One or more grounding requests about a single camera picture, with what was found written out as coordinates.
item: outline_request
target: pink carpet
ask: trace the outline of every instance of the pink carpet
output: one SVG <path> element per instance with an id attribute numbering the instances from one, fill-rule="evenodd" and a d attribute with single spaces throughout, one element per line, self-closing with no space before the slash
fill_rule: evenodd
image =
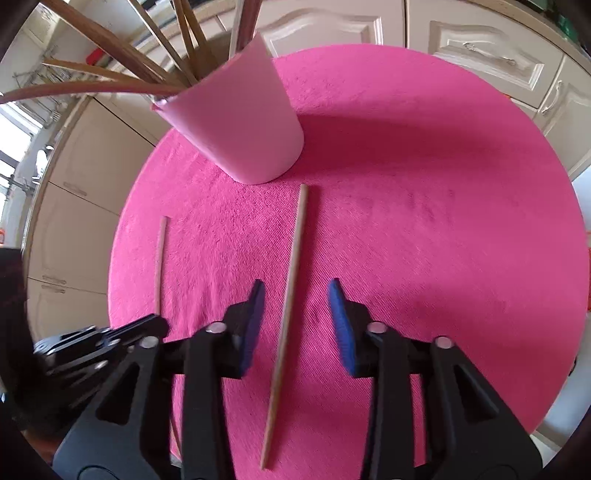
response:
<path id="1" fill-rule="evenodd" d="M 239 480 L 359 476 L 370 385 L 340 366 L 332 277 L 402 334 L 452 337 L 533 430 L 572 366 L 589 285 L 582 216 L 550 145 L 483 80 L 415 51 L 334 46 L 275 64 L 304 129 L 300 159 L 276 181 L 244 186 L 171 131 L 121 216 L 111 323 L 152 310 L 162 215 L 170 339 L 265 282 L 254 363 L 225 382 Z M 261 472 L 300 183 L 311 186 L 308 220 L 272 470 Z"/>

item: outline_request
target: black clamp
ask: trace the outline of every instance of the black clamp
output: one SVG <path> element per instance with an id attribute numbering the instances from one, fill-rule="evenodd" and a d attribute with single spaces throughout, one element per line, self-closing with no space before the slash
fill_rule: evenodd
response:
<path id="1" fill-rule="evenodd" d="M 540 454 L 509 407 L 448 337 L 411 340 L 347 300 L 339 279 L 329 303 L 343 366 L 373 379 L 361 480 L 530 480 Z M 414 466 L 410 375 L 419 374 L 427 463 Z"/>
<path id="2" fill-rule="evenodd" d="M 53 462 L 63 480 L 235 480 L 222 378 L 242 378 L 261 326 L 265 287 L 192 337 L 142 338 L 68 432 Z M 185 375 L 182 468 L 170 464 L 173 376 Z"/>

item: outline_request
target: pink paper cup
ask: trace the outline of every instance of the pink paper cup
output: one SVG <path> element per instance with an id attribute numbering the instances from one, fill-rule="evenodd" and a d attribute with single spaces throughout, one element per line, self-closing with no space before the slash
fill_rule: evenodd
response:
<path id="1" fill-rule="evenodd" d="M 276 179 L 304 148 L 304 132 L 260 35 L 197 85 L 152 109 L 240 183 Z"/>

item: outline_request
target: cabinet door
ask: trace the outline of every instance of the cabinet door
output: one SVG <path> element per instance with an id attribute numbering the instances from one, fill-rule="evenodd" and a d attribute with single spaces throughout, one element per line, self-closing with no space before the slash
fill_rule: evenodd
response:
<path id="1" fill-rule="evenodd" d="M 514 98 L 512 98 L 511 102 L 517 105 L 520 108 L 520 110 L 531 119 L 533 119 L 535 117 L 535 114 L 538 113 L 538 111 L 534 107 L 529 106 L 526 103 L 520 102 L 519 100 L 515 100 Z"/>
<path id="2" fill-rule="evenodd" d="M 231 29 L 234 11 L 219 16 Z M 402 0 L 267 0 L 256 30 L 273 56 L 334 44 L 404 46 Z"/>
<path id="3" fill-rule="evenodd" d="M 538 108 L 563 53 L 529 28 L 459 0 L 408 0 L 409 48 L 476 73 Z"/>
<path id="4" fill-rule="evenodd" d="M 106 293 L 118 220 L 114 213 L 49 183 L 33 226 L 28 276 Z"/>
<path id="5" fill-rule="evenodd" d="M 90 325 L 109 326 L 107 295 L 27 281 L 27 316 L 33 340 Z"/>
<path id="6" fill-rule="evenodd" d="M 96 101 L 66 140 L 50 182 L 119 214 L 154 146 Z"/>
<path id="7" fill-rule="evenodd" d="M 571 180 L 591 164 L 591 76 L 570 57 L 565 56 L 534 122 Z"/>

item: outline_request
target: thin wooden stick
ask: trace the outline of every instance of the thin wooden stick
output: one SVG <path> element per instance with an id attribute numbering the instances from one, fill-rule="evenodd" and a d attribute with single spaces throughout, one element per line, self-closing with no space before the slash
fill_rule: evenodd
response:
<path id="1" fill-rule="evenodd" d="M 66 70 L 73 70 L 74 72 L 90 73 L 111 80 L 118 80 L 121 82 L 135 81 L 145 84 L 143 80 L 126 75 L 125 73 L 113 72 L 112 70 L 103 69 L 101 67 L 95 67 L 94 65 L 87 65 L 86 63 L 76 63 L 75 61 L 65 61 L 58 59 L 44 59 L 43 65 L 49 65 L 51 67 L 58 67 Z"/>
<path id="2" fill-rule="evenodd" d="M 261 4 L 262 0 L 238 0 L 236 2 L 236 17 L 234 17 L 232 35 L 230 36 L 229 58 L 242 51 L 252 40 Z"/>
<path id="3" fill-rule="evenodd" d="M 168 217 L 160 219 L 158 244 L 156 247 L 156 269 L 154 271 L 154 313 L 160 315 L 160 300 L 162 298 L 162 258 L 164 257 L 164 239 L 166 238 L 166 224 Z"/>
<path id="4" fill-rule="evenodd" d="M 158 83 L 138 82 L 137 80 L 116 82 L 94 80 L 92 82 L 63 82 L 49 83 L 46 85 L 31 85 L 25 88 L 12 90 L 0 96 L 0 105 L 18 100 L 48 97 L 56 95 L 72 95 L 74 93 L 143 93 L 145 95 L 176 95 L 184 90 L 184 87 L 176 85 L 161 85 Z"/>
<path id="5" fill-rule="evenodd" d="M 144 10 L 144 7 L 138 2 L 138 0 L 127 0 L 131 7 L 135 10 L 138 14 L 142 22 L 144 22 L 145 26 L 152 32 L 152 35 L 156 37 L 158 43 L 166 50 L 170 59 L 174 62 L 174 64 L 178 67 L 178 69 L 183 72 L 187 80 L 190 82 L 191 85 L 197 83 L 197 79 L 195 75 L 191 71 L 191 68 L 187 63 L 180 57 L 174 47 L 170 44 L 168 39 L 162 33 L 162 30 L 158 28 L 158 25 L 152 20 L 152 17 L 148 15 L 148 12 Z"/>
<path id="6" fill-rule="evenodd" d="M 215 70 L 217 67 L 219 67 L 219 63 L 217 62 L 217 58 L 213 54 L 211 46 L 209 46 L 209 42 L 205 38 L 205 34 L 201 29 L 201 25 L 199 25 L 197 17 L 195 17 L 195 13 L 191 8 L 189 0 L 181 0 L 181 3 L 183 5 L 185 17 L 187 18 L 187 23 L 189 23 L 189 27 L 191 28 L 191 31 L 195 36 L 195 40 L 197 40 L 197 43 L 199 45 L 199 51 L 203 54 L 203 57 L 209 64 L 210 68 L 212 70 Z"/>
<path id="7" fill-rule="evenodd" d="M 187 26 L 187 18 L 185 17 L 183 11 L 183 3 L 181 0 L 173 0 L 174 4 L 174 12 L 177 16 L 178 27 L 181 30 L 181 35 L 183 37 L 183 43 L 185 48 L 187 49 L 187 57 L 189 57 L 189 63 L 191 65 L 191 69 L 193 74 L 199 78 L 199 64 L 197 62 L 197 56 L 195 55 L 195 47 L 193 46 L 193 40 L 191 39 L 191 34 L 189 32 L 189 27 Z"/>
<path id="8" fill-rule="evenodd" d="M 168 83 L 180 84 L 180 81 L 174 75 L 164 70 L 156 62 L 150 60 L 146 55 L 127 43 L 122 42 L 105 27 L 86 18 L 63 0 L 41 0 L 40 3 L 60 16 L 66 23 L 102 48 L 142 80 L 148 83 L 162 83 L 165 80 Z"/>
<path id="9" fill-rule="evenodd" d="M 297 205 L 297 216 L 295 217 L 294 238 L 291 244 L 290 266 L 287 273 L 287 283 L 285 285 L 285 296 L 283 298 L 283 312 L 281 313 L 281 333 L 279 345 L 277 347 L 277 358 L 275 360 L 275 369 L 271 380 L 271 397 L 269 399 L 269 410 L 267 413 L 267 424 L 265 425 L 265 437 L 262 443 L 261 452 L 261 470 L 267 468 L 269 452 L 271 451 L 271 442 L 273 440 L 273 429 L 277 410 L 279 407 L 279 397 L 281 394 L 281 383 L 283 381 L 283 367 L 285 364 L 285 353 L 287 351 L 287 338 L 289 335 L 291 322 L 291 309 L 293 306 L 294 295 L 296 292 L 296 280 L 298 265 L 300 263 L 300 246 L 306 222 L 306 204 L 308 201 L 308 186 L 300 185 L 300 198 Z"/>

